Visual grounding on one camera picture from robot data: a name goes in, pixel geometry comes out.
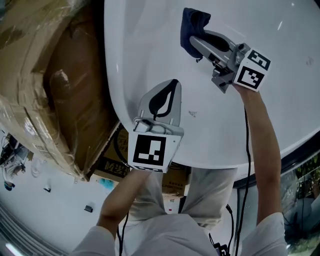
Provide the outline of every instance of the dark blue cloth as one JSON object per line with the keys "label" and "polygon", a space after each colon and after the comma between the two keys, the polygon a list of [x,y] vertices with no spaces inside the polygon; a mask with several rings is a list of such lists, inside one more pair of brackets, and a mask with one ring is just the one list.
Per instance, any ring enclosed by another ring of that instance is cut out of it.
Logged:
{"label": "dark blue cloth", "polygon": [[203,55],[192,46],[189,39],[191,36],[196,36],[204,40],[206,37],[204,27],[209,23],[210,18],[209,13],[192,8],[183,9],[180,45],[194,58],[202,59]]}

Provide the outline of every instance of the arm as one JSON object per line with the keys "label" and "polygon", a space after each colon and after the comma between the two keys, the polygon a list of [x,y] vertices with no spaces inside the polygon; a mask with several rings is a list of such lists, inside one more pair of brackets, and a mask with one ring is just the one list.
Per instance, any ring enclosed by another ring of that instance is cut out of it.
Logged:
{"label": "arm", "polygon": [[107,196],[97,226],[104,227],[116,238],[119,223],[129,212],[150,171],[133,169]]}
{"label": "arm", "polygon": [[258,189],[257,224],[282,212],[280,197],[281,156],[275,131],[259,92],[235,86],[247,113],[254,171]]}

